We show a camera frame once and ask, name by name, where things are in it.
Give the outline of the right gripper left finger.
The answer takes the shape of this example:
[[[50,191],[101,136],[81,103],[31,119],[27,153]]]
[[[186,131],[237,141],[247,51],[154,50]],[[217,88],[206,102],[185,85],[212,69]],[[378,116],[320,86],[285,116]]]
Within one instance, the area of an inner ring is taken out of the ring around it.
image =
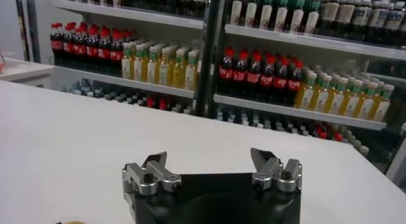
[[[181,190],[181,176],[166,168],[167,152],[149,155],[142,165],[127,163],[122,169],[124,194],[155,195],[159,185],[166,192]]]

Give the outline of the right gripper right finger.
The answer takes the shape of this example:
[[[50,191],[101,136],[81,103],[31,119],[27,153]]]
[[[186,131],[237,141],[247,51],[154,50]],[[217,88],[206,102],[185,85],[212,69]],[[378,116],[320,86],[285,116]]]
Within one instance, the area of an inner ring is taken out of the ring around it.
[[[252,185],[257,192],[276,187],[281,192],[295,192],[302,189],[303,166],[297,159],[284,164],[272,152],[250,149],[251,159],[256,168],[252,174]]]

